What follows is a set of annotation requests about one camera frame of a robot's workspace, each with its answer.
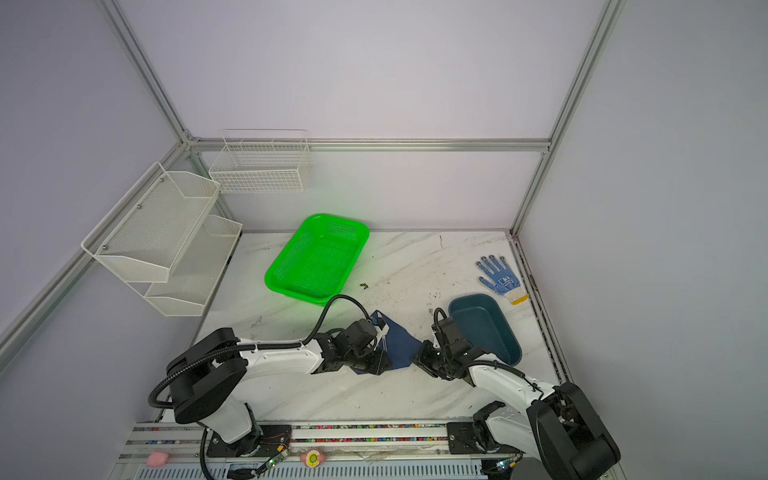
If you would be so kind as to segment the dark blue paper napkin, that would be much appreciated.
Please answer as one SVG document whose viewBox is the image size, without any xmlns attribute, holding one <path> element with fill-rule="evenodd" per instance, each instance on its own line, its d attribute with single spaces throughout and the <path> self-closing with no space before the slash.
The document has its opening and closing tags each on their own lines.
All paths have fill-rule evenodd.
<svg viewBox="0 0 768 480">
<path fill-rule="evenodd" d="M 371 319 L 375 326 L 386 325 L 388 331 L 378 342 L 373 353 L 365 357 L 359 367 L 353 367 L 352 370 L 358 375 L 380 375 L 409 367 L 422 342 L 379 310 L 372 313 Z"/>
</svg>

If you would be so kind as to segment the dark teal plastic tray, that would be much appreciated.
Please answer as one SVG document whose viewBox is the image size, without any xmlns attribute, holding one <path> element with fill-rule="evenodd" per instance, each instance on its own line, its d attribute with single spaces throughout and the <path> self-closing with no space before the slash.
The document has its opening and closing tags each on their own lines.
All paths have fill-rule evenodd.
<svg viewBox="0 0 768 480">
<path fill-rule="evenodd" d="M 473 346 L 484 348 L 511 366 L 522 360 L 522 348 L 493 297 L 486 294 L 458 297 L 450 302 L 449 315 Z"/>
</svg>

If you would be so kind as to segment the green plastic perforated basket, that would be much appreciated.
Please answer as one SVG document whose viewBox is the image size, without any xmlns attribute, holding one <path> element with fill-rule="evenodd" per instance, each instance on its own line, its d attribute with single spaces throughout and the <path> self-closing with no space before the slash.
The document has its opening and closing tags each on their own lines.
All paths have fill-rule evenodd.
<svg viewBox="0 0 768 480">
<path fill-rule="evenodd" d="M 264 275 L 266 287 L 315 305 L 339 294 L 370 237 L 362 222 L 330 214 L 306 218 Z"/>
</svg>

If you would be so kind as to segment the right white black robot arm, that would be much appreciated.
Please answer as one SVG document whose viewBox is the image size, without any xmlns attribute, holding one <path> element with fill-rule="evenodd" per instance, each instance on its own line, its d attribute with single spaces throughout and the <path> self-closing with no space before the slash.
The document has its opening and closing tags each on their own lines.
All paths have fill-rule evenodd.
<svg viewBox="0 0 768 480">
<path fill-rule="evenodd" d="M 598 479 L 621 460 L 607 427 L 572 382 L 540 382 L 465 340 L 440 347 L 427 340 L 413 363 L 433 378 L 461 380 L 495 397 L 464 432 L 449 429 L 464 450 L 513 449 L 539 460 L 552 479 Z"/>
</svg>

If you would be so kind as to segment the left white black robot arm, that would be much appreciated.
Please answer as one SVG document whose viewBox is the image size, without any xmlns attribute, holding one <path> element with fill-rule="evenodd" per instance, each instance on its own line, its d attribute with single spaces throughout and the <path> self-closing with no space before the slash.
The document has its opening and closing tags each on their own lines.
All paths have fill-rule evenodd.
<svg viewBox="0 0 768 480">
<path fill-rule="evenodd" d="M 388 325 L 362 319 L 338 333 L 316 333 L 305 341 L 246 343 L 231 328 L 220 328 L 167 366 L 166 378 L 149 403 L 171 409 L 178 424 L 206 427 L 244 456 L 257 448 L 264 433 L 251 407 L 234 396 L 241 381 L 343 367 L 378 374 L 389 367 L 383 346 L 388 333 Z"/>
</svg>

